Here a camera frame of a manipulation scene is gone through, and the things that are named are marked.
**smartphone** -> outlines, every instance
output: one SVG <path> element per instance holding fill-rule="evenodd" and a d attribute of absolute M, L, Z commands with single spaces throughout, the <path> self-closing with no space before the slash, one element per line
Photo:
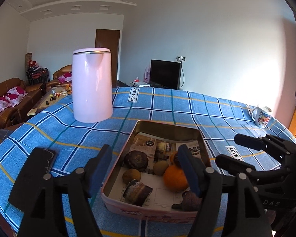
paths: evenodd
<path fill-rule="evenodd" d="M 9 196 L 10 204 L 24 213 L 32 208 L 41 178 L 50 172 L 56 156 L 57 152 L 54 150 L 32 150 L 14 182 Z"/>

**blue plaid tablecloth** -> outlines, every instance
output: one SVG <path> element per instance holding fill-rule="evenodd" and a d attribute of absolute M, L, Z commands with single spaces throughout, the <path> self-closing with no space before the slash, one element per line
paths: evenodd
<path fill-rule="evenodd" d="M 54 177 L 68 175 L 95 157 L 104 144 L 113 148 L 114 164 L 137 120 L 177 124 L 199 129 L 207 145 L 213 168 L 220 153 L 230 155 L 227 146 L 234 146 L 242 159 L 257 170 L 277 169 L 280 164 L 263 151 L 255 151 L 234 143 L 237 133 L 265 136 L 270 133 L 296 142 L 295 137 L 276 119 L 271 118 L 265 129 L 257 127 L 246 104 L 214 98 L 203 94 L 158 88 L 141 88 L 137 102 L 129 102 L 130 88 L 112 90 L 113 115 L 97 123 L 81 123 L 73 117 L 72 98 L 39 113 L 0 145 L 0 211 L 18 231 L 23 213 L 8 203 L 13 183 L 25 160 L 35 147 L 50 148 L 59 152 L 51 173 Z M 68 196 L 63 195 L 64 214 L 69 236 L 76 236 Z M 184 236 L 191 225 L 140 221 L 109 212 L 99 194 L 90 199 L 90 205 L 103 236 Z M 227 207 L 223 195 L 221 212 L 213 236 L 220 236 Z"/>

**white mug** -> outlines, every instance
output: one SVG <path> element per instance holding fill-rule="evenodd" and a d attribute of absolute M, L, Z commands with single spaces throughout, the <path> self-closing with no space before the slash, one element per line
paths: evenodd
<path fill-rule="evenodd" d="M 257 110 L 255 118 L 253 117 L 253 112 Z M 255 121 L 255 124 L 260 128 L 265 128 L 267 123 L 270 120 L 272 110 L 267 106 L 258 105 L 257 108 L 252 111 L 252 119 Z"/>

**chair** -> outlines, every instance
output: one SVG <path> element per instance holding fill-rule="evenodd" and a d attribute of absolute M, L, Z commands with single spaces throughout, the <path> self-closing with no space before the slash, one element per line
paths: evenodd
<path fill-rule="evenodd" d="M 61 83 L 58 78 L 60 76 L 62 76 L 65 73 L 71 72 L 72 71 L 72 65 L 67 65 L 62 67 L 60 70 L 57 70 L 54 74 L 53 74 L 53 80 L 51 80 L 49 83 L 47 83 L 46 85 L 46 91 L 48 92 L 52 87 L 61 87 L 61 86 L 66 86 L 69 83 Z"/>
<path fill-rule="evenodd" d="M 27 80 L 29 81 L 29 84 L 32 86 L 34 84 L 40 84 L 43 82 L 43 78 L 41 74 L 31 74 L 30 70 L 27 69 L 26 71 L 26 77 Z"/>

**cushion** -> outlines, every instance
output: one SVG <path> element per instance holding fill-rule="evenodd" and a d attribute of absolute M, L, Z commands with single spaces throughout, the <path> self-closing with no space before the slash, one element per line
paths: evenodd
<path fill-rule="evenodd" d="M 62 76 L 58 77 L 58 80 L 61 83 L 70 82 L 72 80 L 71 72 L 65 73 Z"/>
<path fill-rule="evenodd" d="M 9 107 L 14 107 L 15 104 L 10 103 L 6 98 L 0 97 L 0 112 Z"/>
<path fill-rule="evenodd" d="M 27 95 L 27 92 L 25 92 L 25 90 L 19 86 L 13 87 L 7 93 L 17 94 L 17 95 L 21 96 L 22 98 Z"/>
<path fill-rule="evenodd" d="M 51 81 L 49 81 L 46 86 L 47 87 L 60 87 L 61 86 L 61 82 L 58 79 L 53 79 Z"/>
<path fill-rule="evenodd" d="M 11 78 L 8 79 L 4 82 L 0 83 L 0 97 L 4 96 L 9 89 L 11 89 L 12 87 L 18 86 L 20 85 L 21 80 L 19 78 Z"/>
<path fill-rule="evenodd" d="M 11 125 L 11 119 L 19 115 L 16 106 L 14 108 L 6 108 L 0 112 L 0 129 Z"/>
<path fill-rule="evenodd" d="M 15 105 L 18 105 L 21 100 L 23 99 L 22 96 L 19 96 L 14 93 L 8 93 L 7 95 L 4 96 L 10 103 L 13 103 Z"/>
<path fill-rule="evenodd" d="M 33 105 L 35 105 L 42 98 L 42 93 L 41 93 L 40 89 L 33 90 L 33 91 L 29 92 L 26 97 L 28 97 L 28 96 L 32 98 Z"/>
<path fill-rule="evenodd" d="M 19 87 L 21 87 L 21 88 L 23 88 L 25 90 L 26 83 L 23 80 L 21 80 L 21 83 L 20 83 Z"/>
<path fill-rule="evenodd" d="M 64 66 L 60 69 L 60 71 L 64 73 L 72 72 L 72 65 L 70 64 L 70 65 Z"/>
<path fill-rule="evenodd" d="M 19 112 L 21 122 L 28 120 L 27 113 L 33 108 L 34 104 L 35 103 L 33 103 L 32 97 L 27 95 L 23 98 L 20 104 L 16 106 Z"/>

